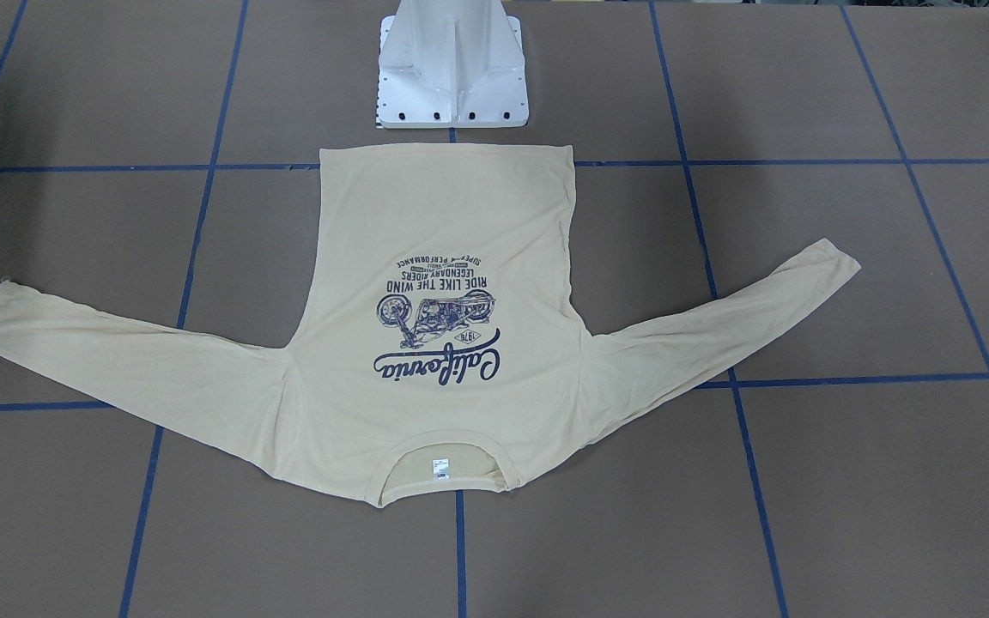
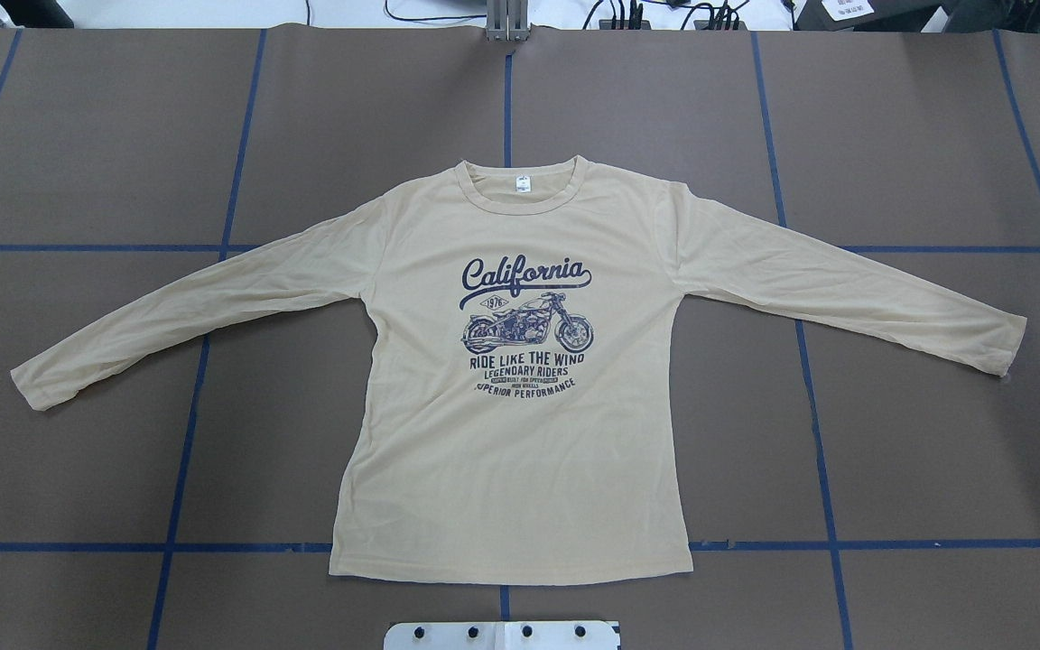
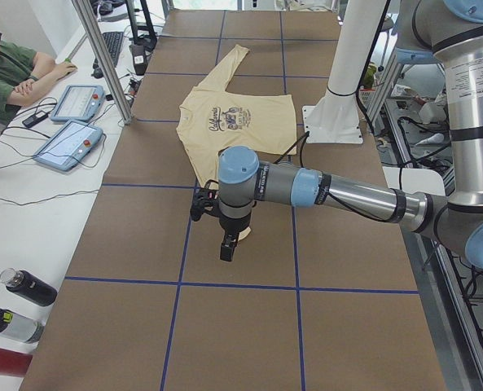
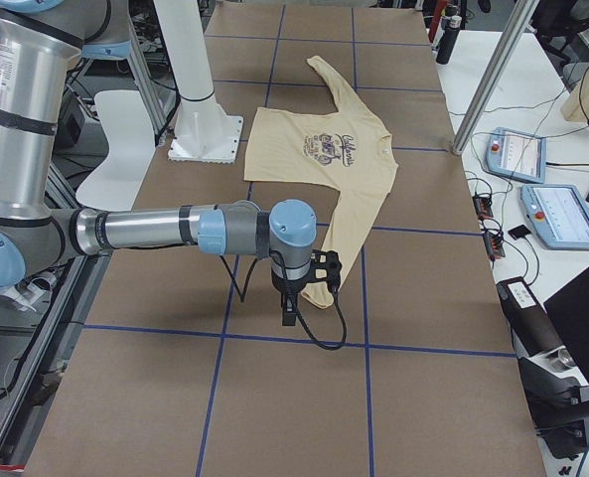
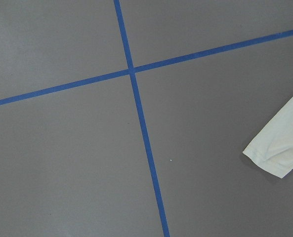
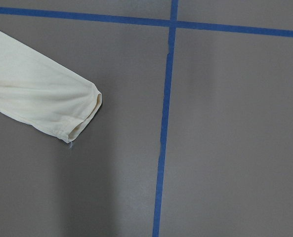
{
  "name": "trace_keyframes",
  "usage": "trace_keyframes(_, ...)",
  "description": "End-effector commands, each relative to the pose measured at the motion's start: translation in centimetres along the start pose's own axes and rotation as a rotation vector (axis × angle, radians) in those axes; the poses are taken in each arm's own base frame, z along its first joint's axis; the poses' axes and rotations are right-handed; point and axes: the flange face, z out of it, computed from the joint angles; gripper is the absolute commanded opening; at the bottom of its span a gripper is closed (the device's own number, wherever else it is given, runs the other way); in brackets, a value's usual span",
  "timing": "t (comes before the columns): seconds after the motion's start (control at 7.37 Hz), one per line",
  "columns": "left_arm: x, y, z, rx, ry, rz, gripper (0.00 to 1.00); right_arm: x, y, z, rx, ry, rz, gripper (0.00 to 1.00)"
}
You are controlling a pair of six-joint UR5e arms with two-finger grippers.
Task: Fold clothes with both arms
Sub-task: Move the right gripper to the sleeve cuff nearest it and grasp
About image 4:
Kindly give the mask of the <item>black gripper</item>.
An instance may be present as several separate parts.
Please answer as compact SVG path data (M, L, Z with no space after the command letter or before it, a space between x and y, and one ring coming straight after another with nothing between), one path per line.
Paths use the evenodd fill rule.
M305 279L286 281L281 277L272 278L273 286L281 294L281 309L283 326L295 325L295 310L298 308L298 294L305 288L307 282Z

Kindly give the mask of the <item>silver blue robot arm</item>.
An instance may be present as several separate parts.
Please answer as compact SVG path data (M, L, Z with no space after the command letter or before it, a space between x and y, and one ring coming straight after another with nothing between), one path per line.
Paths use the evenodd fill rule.
M80 58L130 52L124 1L0 1L0 289L78 255L195 245L272 260L285 324L316 280L316 217L299 200L178 209L51 210L45 189L67 74Z

